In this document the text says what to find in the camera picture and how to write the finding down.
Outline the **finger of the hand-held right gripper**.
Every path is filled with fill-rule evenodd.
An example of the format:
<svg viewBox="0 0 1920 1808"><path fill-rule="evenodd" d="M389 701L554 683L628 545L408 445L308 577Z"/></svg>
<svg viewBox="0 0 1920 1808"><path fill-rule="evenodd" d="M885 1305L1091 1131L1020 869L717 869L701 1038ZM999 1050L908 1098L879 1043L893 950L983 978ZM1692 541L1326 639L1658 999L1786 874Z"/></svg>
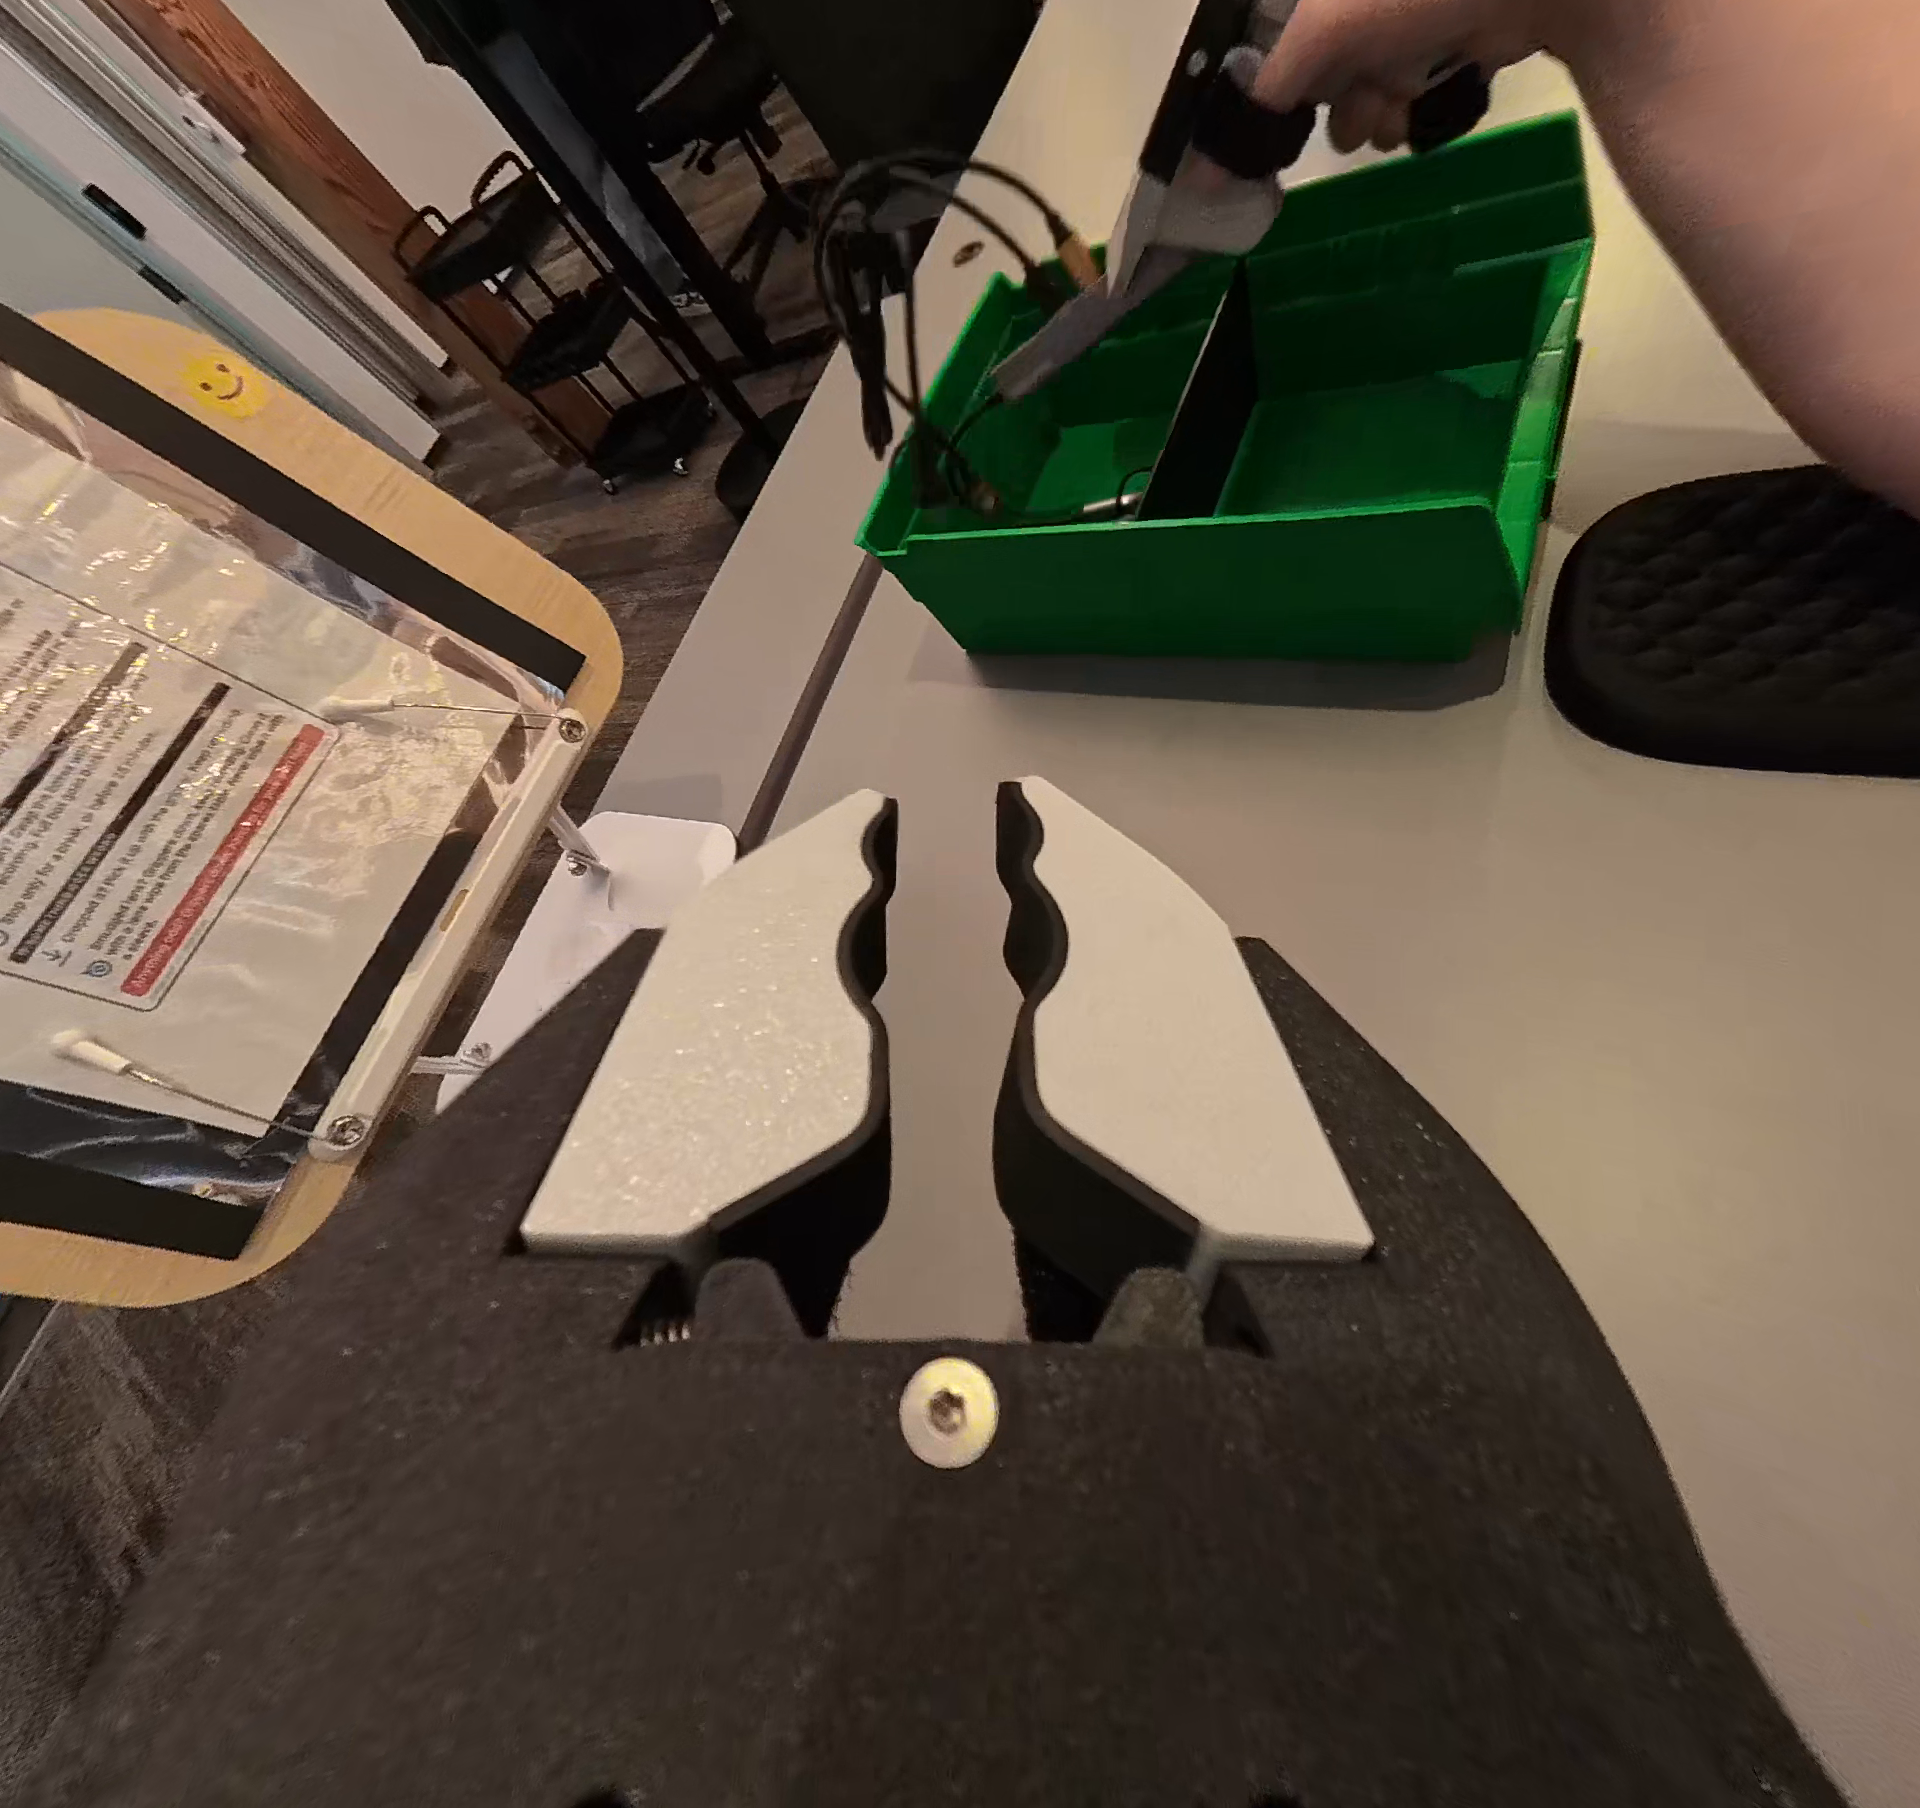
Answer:
<svg viewBox="0 0 1920 1808"><path fill-rule="evenodd" d="M1027 400L1095 348L1126 316L1176 282L1200 251L1147 251L1133 280L1116 288L1107 277L1047 316L1037 335L994 366L997 400Z"/></svg>
<svg viewBox="0 0 1920 1808"><path fill-rule="evenodd" d="M1133 177L1110 235L1110 304L1140 304L1193 263L1237 260L1281 211L1281 178L1238 178L1186 164L1173 184Z"/></svg>

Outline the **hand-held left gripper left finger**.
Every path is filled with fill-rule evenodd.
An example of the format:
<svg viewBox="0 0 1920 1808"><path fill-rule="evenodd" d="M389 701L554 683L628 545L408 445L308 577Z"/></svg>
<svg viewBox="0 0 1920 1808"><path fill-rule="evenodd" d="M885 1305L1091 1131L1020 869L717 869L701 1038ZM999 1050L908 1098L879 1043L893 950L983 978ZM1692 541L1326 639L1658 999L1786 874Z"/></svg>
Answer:
<svg viewBox="0 0 1920 1808"><path fill-rule="evenodd" d="M712 879L661 935L521 1215L524 1249L724 1260L841 1298L889 1202L877 1014L901 807L859 787Z"/></svg>

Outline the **white panel stand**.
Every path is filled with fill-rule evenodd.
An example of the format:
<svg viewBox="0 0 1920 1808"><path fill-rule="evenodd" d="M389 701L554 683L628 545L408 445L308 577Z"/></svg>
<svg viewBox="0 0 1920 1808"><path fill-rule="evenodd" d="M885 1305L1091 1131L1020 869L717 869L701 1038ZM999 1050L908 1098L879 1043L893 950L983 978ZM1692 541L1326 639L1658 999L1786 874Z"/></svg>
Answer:
<svg viewBox="0 0 1920 1808"><path fill-rule="evenodd" d="M412 1066L438 1084L438 1106L537 1027L628 936L669 926L736 854L728 826L661 815L600 812L584 824L554 815L549 829L560 849L558 867L508 946L467 1041Z"/></svg>

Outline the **green plastic bin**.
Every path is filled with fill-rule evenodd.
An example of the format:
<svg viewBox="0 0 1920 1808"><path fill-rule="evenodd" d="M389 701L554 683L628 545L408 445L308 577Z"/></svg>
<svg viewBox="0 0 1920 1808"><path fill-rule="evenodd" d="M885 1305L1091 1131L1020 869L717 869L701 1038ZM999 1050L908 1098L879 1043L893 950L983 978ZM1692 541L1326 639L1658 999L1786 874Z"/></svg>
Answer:
<svg viewBox="0 0 1920 1808"><path fill-rule="evenodd" d="M1463 662L1520 624L1590 273L1572 109L1291 189L1249 260L1193 263L1027 400L1044 310L994 277L856 533L970 655ZM1260 403L1211 517L1070 515L1140 487L1233 273Z"/></svg>

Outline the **white board panel with rail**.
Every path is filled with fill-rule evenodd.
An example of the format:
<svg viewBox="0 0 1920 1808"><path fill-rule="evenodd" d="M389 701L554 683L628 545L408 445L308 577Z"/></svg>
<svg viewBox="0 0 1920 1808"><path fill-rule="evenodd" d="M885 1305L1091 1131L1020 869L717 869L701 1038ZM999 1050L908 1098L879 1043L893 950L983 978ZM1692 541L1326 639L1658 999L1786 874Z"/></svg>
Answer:
<svg viewBox="0 0 1920 1808"><path fill-rule="evenodd" d="M428 465L444 352L108 0L2 0L2 301L158 311Z"/></svg>

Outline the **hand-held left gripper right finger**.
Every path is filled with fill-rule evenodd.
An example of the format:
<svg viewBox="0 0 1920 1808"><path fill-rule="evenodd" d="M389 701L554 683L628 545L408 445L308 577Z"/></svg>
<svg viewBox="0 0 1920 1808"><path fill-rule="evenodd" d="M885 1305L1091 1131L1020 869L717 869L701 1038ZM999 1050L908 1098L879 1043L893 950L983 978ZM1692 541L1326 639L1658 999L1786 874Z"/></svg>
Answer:
<svg viewBox="0 0 1920 1808"><path fill-rule="evenodd" d="M1354 1191L1225 926L1173 867L1040 773L997 787L997 1202L1034 1316L1104 1316L1144 1270L1206 1305L1225 1270L1354 1265Z"/></svg>

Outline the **black bordered instruction panel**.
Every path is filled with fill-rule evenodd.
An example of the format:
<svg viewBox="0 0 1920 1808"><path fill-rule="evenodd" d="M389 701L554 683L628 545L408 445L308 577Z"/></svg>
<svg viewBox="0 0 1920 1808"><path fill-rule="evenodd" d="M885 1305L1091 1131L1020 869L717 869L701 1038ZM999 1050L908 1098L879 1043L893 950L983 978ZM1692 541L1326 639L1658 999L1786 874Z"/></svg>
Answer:
<svg viewBox="0 0 1920 1808"><path fill-rule="evenodd" d="M286 525L2 363L2 1219L233 1260L312 1142L53 1054L85 1031L323 1124L579 658Z"/></svg>

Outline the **black quilted wrist pad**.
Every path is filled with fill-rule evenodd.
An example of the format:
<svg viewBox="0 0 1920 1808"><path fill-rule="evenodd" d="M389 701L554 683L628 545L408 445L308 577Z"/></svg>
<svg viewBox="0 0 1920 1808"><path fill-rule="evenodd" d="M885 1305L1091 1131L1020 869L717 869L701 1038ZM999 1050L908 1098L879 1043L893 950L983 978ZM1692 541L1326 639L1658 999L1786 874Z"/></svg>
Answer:
<svg viewBox="0 0 1920 1808"><path fill-rule="evenodd" d="M1624 754L1917 782L1917 517L1827 465L1628 497L1572 541L1541 663Z"/></svg>

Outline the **person's right forearm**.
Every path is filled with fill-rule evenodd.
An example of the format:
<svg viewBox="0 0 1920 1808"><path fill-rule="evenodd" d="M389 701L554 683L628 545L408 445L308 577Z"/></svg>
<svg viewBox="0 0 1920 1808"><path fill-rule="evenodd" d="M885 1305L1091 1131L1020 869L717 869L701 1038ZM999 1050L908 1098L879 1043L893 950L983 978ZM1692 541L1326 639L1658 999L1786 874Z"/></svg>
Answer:
<svg viewBox="0 0 1920 1808"><path fill-rule="evenodd" d="M1917 515L1917 0L1548 0L1639 211L1792 431Z"/></svg>

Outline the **black plastic bin divider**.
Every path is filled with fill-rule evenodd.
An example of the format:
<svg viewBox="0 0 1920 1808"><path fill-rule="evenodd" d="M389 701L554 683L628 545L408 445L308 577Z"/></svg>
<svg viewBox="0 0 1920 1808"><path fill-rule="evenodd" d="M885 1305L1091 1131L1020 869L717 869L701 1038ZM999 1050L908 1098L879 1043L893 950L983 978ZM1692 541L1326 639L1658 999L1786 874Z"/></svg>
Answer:
<svg viewBox="0 0 1920 1808"><path fill-rule="evenodd" d="M1211 517L1260 403L1257 311L1237 269L1133 521Z"/></svg>

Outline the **black rolling cart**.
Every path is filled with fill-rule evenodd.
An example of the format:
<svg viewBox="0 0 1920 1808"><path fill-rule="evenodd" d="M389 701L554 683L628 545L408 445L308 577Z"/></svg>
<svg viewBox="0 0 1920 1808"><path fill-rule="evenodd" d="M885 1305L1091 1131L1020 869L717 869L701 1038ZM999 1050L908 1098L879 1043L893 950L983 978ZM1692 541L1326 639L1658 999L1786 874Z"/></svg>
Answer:
<svg viewBox="0 0 1920 1808"><path fill-rule="evenodd" d="M461 211L414 208L391 257L607 494L687 476L715 403L521 157L500 157Z"/></svg>

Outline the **black office chair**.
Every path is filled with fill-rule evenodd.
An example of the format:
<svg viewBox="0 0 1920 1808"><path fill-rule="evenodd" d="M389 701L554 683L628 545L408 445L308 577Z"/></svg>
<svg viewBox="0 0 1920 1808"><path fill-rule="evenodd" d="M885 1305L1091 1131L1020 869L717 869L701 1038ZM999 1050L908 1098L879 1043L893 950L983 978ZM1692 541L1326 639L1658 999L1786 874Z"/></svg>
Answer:
<svg viewBox="0 0 1920 1808"><path fill-rule="evenodd" d="M638 90L652 164L740 145L761 178L753 230L790 230L827 322L853 310L848 264L820 260L829 200L856 165L922 157L945 184L983 135L1037 22L1037 0L631 0L672 22Z"/></svg>

